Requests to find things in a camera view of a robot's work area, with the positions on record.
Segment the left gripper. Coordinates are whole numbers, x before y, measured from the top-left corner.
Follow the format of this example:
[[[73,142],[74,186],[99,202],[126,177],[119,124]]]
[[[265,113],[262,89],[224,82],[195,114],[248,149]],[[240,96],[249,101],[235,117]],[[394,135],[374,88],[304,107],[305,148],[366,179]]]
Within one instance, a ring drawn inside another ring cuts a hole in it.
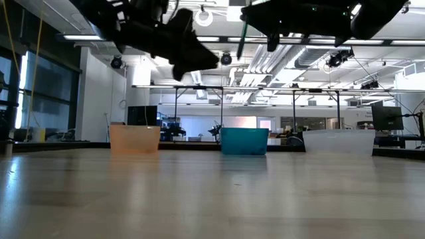
[[[181,35],[179,42],[187,56],[195,61],[180,60],[173,63],[173,79],[181,81],[184,74],[209,70],[218,66],[218,57],[198,40],[193,28],[193,12],[182,8],[172,18],[172,27],[163,23],[140,23],[123,13],[114,15],[114,44],[120,53],[126,46],[148,52],[152,57],[160,56],[170,61],[175,57],[175,30]]]

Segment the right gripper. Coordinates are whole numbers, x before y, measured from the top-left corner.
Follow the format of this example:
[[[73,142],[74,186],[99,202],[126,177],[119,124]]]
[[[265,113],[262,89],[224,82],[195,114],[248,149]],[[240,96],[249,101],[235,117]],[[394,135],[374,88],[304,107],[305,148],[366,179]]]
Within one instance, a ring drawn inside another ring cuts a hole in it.
[[[254,16],[274,16],[286,7],[285,28],[278,19],[249,18]],[[250,25],[260,31],[267,38],[267,51],[274,52],[280,43],[280,37],[287,37],[290,33],[311,35],[312,0],[267,0],[261,3],[249,4],[241,9],[241,19],[245,25]]]

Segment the black monitor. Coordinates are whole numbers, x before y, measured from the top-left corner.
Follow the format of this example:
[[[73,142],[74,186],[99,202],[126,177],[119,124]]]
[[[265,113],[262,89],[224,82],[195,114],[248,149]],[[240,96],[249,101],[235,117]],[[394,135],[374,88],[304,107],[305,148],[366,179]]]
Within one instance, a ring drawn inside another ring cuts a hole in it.
[[[373,106],[371,109],[375,130],[390,131],[404,129],[400,107]]]
[[[130,106],[127,112],[128,125],[157,125],[157,106]]]

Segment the orange translucent plastic bin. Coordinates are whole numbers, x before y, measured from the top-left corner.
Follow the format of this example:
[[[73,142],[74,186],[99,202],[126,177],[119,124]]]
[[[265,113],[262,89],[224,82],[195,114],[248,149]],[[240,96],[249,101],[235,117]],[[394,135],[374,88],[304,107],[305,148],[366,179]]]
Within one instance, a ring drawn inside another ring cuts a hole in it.
[[[114,155],[157,153],[160,131],[159,126],[111,125],[111,152]]]

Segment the teal plastic bin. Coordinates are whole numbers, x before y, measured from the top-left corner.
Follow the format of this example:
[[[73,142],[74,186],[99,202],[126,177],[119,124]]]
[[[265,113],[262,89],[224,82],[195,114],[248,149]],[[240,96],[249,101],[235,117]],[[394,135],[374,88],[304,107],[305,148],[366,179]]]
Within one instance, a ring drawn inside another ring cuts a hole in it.
[[[268,129],[224,127],[220,130],[220,148],[225,155],[265,155]]]

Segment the clear plastic bin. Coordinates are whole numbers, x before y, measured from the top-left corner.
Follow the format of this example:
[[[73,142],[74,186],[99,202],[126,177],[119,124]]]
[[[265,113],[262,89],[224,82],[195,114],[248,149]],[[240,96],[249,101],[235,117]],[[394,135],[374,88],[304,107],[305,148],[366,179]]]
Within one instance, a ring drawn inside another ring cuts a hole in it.
[[[307,153],[373,154],[376,132],[371,129],[322,129],[303,132]]]

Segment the pale yellow background container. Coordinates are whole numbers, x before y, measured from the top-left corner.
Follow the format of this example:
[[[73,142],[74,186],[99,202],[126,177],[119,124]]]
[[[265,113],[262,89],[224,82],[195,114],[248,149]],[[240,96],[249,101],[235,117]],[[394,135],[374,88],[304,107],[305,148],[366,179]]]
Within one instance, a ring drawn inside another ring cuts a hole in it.
[[[32,130],[32,138],[31,141],[33,143],[44,143],[46,140],[46,129],[34,127]]]

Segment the black gantry frame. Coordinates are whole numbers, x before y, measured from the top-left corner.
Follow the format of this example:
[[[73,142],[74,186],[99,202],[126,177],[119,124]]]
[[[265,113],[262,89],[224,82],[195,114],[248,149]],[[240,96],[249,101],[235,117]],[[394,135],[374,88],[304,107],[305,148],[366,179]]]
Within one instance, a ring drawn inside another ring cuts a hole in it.
[[[180,95],[178,94],[179,89],[182,88],[184,91],[181,94],[184,94],[187,89],[192,90],[212,90],[220,99],[220,125],[223,127],[223,96],[224,88],[222,86],[204,86],[204,85],[192,85],[192,86],[173,86],[175,89],[175,118],[177,117],[177,102]]]
[[[296,93],[310,93],[310,94],[321,94],[326,93],[337,103],[337,129],[341,129],[341,104],[340,104],[340,90],[333,90],[328,88],[263,88],[263,90],[271,90],[277,92],[291,92],[293,100],[293,117],[294,125],[296,125]]]

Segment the silver ventilation duct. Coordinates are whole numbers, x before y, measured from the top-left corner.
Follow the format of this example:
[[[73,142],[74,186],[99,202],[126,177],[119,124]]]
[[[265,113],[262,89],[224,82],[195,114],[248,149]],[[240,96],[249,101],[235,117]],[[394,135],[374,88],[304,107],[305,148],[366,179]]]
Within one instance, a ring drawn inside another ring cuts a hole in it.
[[[277,65],[274,70],[297,69],[305,70],[311,68],[318,62],[326,59],[331,54],[337,54],[340,51],[350,51],[350,46],[326,46],[326,45],[289,45],[285,47],[285,53],[278,59]]]

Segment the black aluminium table frame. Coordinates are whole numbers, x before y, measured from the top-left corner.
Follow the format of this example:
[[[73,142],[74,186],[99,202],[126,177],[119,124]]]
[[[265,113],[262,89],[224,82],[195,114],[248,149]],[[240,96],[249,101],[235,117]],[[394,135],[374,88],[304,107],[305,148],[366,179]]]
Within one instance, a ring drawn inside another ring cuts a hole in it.
[[[29,153],[37,151],[56,151],[67,149],[109,149],[109,143],[96,143],[88,141],[59,142],[59,143],[14,143],[13,153]],[[171,143],[160,142],[160,150],[187,150],[187,151],[219,151],[217,143]],[[268,145],[267,152],[297,152],[305,153],[304,146]],[[389,149],[374,148],[372,156],[411,159],[425,162],[425,150],[419,149]]]

